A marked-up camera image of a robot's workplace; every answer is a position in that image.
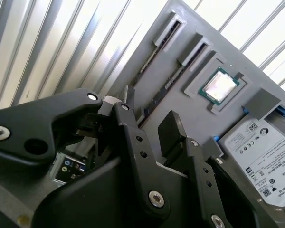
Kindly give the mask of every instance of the black plastic bracket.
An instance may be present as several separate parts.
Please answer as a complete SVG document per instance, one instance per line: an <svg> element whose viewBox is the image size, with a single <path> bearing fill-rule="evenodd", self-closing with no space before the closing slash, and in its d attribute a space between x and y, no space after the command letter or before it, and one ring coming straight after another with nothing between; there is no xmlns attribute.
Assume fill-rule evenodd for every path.
<svg viewBox="0 0 285 228"><path fill-rule="evenodd" d="M17 167L43 167L56 156L59 131L70 131L75 117L97 112L102 100L88 89L77 89L40 100L0 110L0 126L10 131L0 141L0 158L12 161ZM69 132L67 141L82 139Z"/></svg>
<svg viewBox="0 0 285 228"><path fill-rule="evenodd" d="M116 103L113 108L120 135L118 149L123 163L125 163L125 183L129 185L129 192L134 192L133 204L138 206L133 210L135 217L143 223L160 225L170 213L169 200L164 193L158 166L151 150L146 133L136 124L133 110L124 103ZM149 193L159 192L163 199L163 207L157 208L151 204Z"/></svg>
<svg viewBox="0 0 285 228"><path fill-rule="evenodd" d="M226 208L232 208L228 217L230 223L242 224L243 227L279 227L222 158L212 156L207 163L214 170L219 188L223 189L220 192L228 198L223 200L229 204L225 205Z"/></svg>

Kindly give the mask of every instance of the hard drive label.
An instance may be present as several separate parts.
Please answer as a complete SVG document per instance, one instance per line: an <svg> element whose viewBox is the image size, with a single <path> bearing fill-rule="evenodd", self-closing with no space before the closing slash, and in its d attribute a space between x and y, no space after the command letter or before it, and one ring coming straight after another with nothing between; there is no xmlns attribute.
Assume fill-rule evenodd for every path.
<svg viewBox="0 0 285 228"><path fill-rule="evenodd" d="M266 203L284 207L285 136L265 120L249 115L234 128L219 144L233 156Z"/></svg>

